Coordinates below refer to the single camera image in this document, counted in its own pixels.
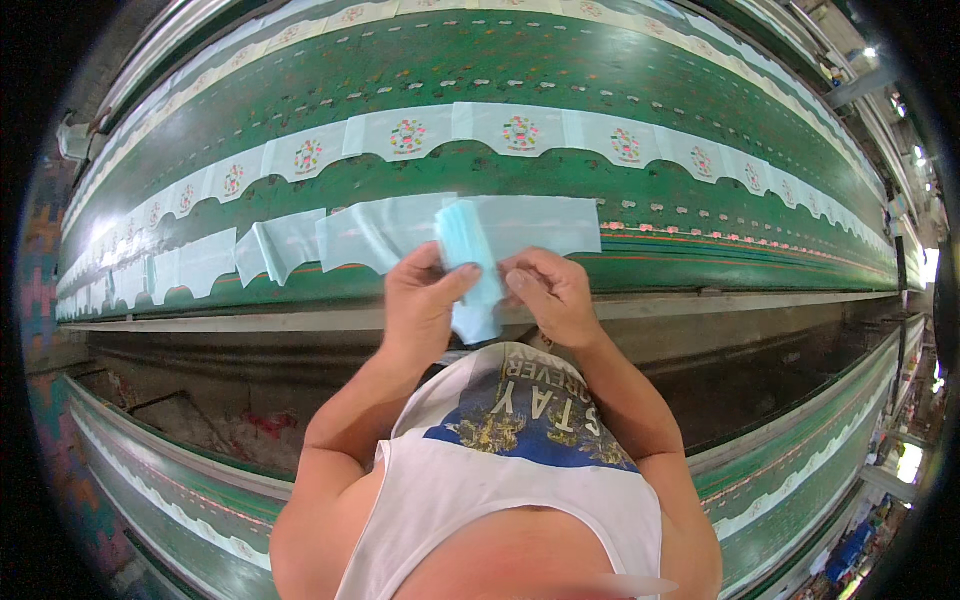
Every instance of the man's right hand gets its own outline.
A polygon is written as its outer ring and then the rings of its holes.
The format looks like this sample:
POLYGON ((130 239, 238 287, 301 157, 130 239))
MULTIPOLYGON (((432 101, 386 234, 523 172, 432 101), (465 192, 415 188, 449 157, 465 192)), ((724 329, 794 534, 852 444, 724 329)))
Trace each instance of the man's right hand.
POLYGON ((528 248, 500 263, 511 296, 527 305, 540 331, 570 349, 589 348, 606 333, 590 300, 587 271, 543 248, 528 248))

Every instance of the fingernail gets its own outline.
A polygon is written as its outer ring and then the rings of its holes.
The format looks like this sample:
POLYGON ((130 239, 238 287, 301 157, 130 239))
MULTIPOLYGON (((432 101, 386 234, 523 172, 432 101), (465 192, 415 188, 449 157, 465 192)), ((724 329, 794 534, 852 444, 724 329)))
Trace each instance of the fingernail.
POLYGON ((519 290, 524 285, 527 284, 527 275, 524 274, 520 269, 513 269, 507 274, 507 285, 510 286, 512 290, 519 290))

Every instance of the white tank top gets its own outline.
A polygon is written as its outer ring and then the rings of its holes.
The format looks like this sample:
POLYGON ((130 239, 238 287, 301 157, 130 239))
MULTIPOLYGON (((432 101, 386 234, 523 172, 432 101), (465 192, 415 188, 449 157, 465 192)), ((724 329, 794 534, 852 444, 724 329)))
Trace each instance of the white tank top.
POLYGON ((380 442, 383 486, 336 600, 389 600, 442 541, 521 506, 579 518, 614 572, 660 576, 660 504, 564 360, 508 342, 410 397, 380 442))

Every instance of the man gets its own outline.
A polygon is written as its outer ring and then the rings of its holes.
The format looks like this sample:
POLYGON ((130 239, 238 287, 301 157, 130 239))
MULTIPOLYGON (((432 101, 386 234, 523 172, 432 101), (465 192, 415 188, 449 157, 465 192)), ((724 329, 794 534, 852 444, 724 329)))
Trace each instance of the man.
POLYGON ((480 277, 439 265, 431 242, 387 274, 380 350, 307 428, 271 536, 280 596, 611 598, 675 582, 666 597, 716 598, 719 543, 680 429, 601 328, 584 269, 537 248, 501 264, 583 376, 504 343, 418 388, 447 348, 453 302, 480 277))

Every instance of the man's left hand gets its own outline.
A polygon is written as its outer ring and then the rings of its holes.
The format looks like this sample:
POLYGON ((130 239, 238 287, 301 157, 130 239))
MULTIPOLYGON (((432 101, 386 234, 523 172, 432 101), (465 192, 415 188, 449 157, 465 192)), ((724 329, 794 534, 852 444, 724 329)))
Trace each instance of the man's left hand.
POLYGON ((390 362, 424 372, 446 351, 453 302, 467 292, 482 271, 467 264, 444 275, 440 246, 427 242, 387 274, 386 327, 380 353, 390 362))

